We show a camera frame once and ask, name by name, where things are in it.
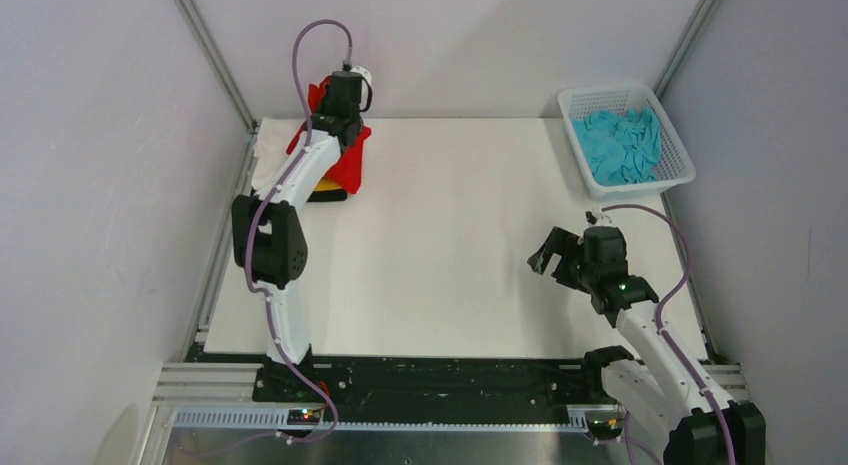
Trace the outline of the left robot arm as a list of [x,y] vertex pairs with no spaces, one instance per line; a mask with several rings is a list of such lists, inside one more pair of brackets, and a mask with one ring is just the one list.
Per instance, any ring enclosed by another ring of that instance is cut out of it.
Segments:
[[362,183],[366,140],[372,131],[363,113],[373,100],[370,72],[355,66],[335,71],[308,88],[310,122],[270,161],[274,143],[270,124],[262,124],[257,143],[263,173],[248,194],[231,205],[233,259],[254,293],[268,304],[268,357],[291,362],[277,376],[277,388],[292,401],[314,391],[314,372],[299,364],[310,350],[298,280],[306,269],[308,245],[299,218],[310,201],[344,201]]

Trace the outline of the red t shirt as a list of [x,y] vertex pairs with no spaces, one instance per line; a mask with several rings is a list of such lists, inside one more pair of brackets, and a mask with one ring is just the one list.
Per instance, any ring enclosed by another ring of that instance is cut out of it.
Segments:
[[[318,101],[324,94],[323,88],[326,86],[328,76],[320,83],[312,83],[308,87],[307,103],[311,115],[316,110]],[[322,178],[336,182],[349,195],[357,193],[362,183],[365,142],[371,133],[372,130],[364,124],[363,131],[360,133],[355,144],[351,148],[341,148],[339,160],[329,168]]]

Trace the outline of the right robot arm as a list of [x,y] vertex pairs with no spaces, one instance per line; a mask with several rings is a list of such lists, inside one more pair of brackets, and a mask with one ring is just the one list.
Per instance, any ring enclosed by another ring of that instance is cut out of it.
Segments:
[[589,295],[595,312],[629,343],[590,351],[580,377],[584,395],[610,398],[662,443],[665,464],[763,464],[766,421],[753,403],[734,399],[685,352],[660,298],[632,275],[626,241],[616,227],[591,226],[577,235],[553,228],[527,263],[543,274],[553,256],[553,279]]

